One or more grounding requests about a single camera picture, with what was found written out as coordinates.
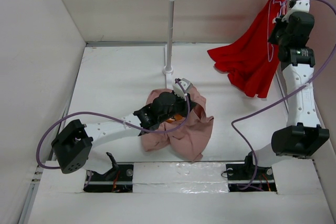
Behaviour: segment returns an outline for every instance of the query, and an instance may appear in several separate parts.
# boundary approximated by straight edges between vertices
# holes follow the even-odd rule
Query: pink cloth
[[[162,92],[171,92],[170,89],[153,90],[146,104],[152,103]],[[207,117],[205,114],[206,99],[200,95],[195,87],[189,91],[191,100],[196,102],[196,107],[190,112],[186,124],[176,131],[166,134],[149,133],[141,137],[142,146],[145,151],[159,150],[171,144],[173,149],[190,161],[199,161],[210,140],[214,117]],[[161,123],[158,131],[170,130],[178,126],[184,119],[172,122]]]

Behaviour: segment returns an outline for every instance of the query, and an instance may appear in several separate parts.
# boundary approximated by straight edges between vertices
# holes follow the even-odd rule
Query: white floor
[[[250,151],[230,122],[281,98],[277,81],[267,99],[251,99],[233,87],[225,74],[213,68],[206,50],[218,44],[173,47],[174,77],[187,78],[207,99],[207,114],[215,117],[213,134],[202,161],[242,160]],[[162,74],[164,47],[86,48],[69,113],[95,111],[122,117],[144,106],[151,90],[165,87]],[[81,116],[83,123],[104,119]],[[286,109],[277,106],[238,127],[255,149],[270,142],[272,133],[286,125]],[[118,162],[179,162],[171,148],[146,153],[137,137],[124,138],[97,148],[102,157],[112,152]],[[140,184],[180,183],[176,170],[136,164],[133,180]],[[330,210],[310,160],[288,160],[276,164],[278,193],[167,193],[138,187],[132,194],[82,192],[85,171],[63,175],[45,170],[30,215],[39,223],[333,223]],[[194,169],[189,182],[199,182]],[[219,182],[220,174],[211,181]]]

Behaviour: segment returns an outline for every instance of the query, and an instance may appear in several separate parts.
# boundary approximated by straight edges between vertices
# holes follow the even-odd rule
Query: metal rod
[[[169,1],[169,21],[168,21],[168,41],[167,41],[167,62],[165,71],[172,71],[172,47],[173,47],[173,20],[174,20],[174,3]]]

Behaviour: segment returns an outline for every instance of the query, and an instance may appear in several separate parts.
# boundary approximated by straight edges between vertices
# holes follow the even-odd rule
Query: red fabric
[[[236,42],[208,50],[210,57],[216,62],[215,68],[228,72],[231,84],[244,91],[248,97],[254,97],[256,94],[259,98],[267,97],[279,63],[278,46],[275,45],[273,58],[268,61],[267,47],[271,57],[272,46],[267,43],[267,22],[270,35],[274,28],[272,21],[278,16],[280,8],[279,3],[268,0],[248,30]]]

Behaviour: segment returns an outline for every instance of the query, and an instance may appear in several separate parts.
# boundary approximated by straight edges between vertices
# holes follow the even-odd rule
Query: white table
[[[207,99],[207,114],[215,117],[212,137],[202,161],[242,160],[250,149],[230,122],[281,98],[276,80],[267,99],[251,99],[233,87],[225,74],[213,68],[206,50],[218,44],[186,44],[173,47],[174,77],[187,78]],[[69,113],[94,111],[122,117],[144,106],[153,89],[165,87],[162,74],[164,47],[86,48]],[[80,116],[83,123],[104,121]],[[286,125],[284,104],[238,123],[255,149],[270,142],[271,135]],[[174,167],[165,163],[182,160],[170,147],[144,152],[138,137],[129,137],[96,148],[102,157],[113,153],[117,162],[137,162],[133,181],[136,193],[83,193],[85,171],[63,175],[45,170],[30,215],[40,223],[333,223],[313,162],[287,160],[273,166],[278,193],[180,193],[181,181]],[[191,169],[184,183],[217,183],[220,166]],[[151,183],[170,189],[151,190]],[[220,181],[227,188],[227,181]]]

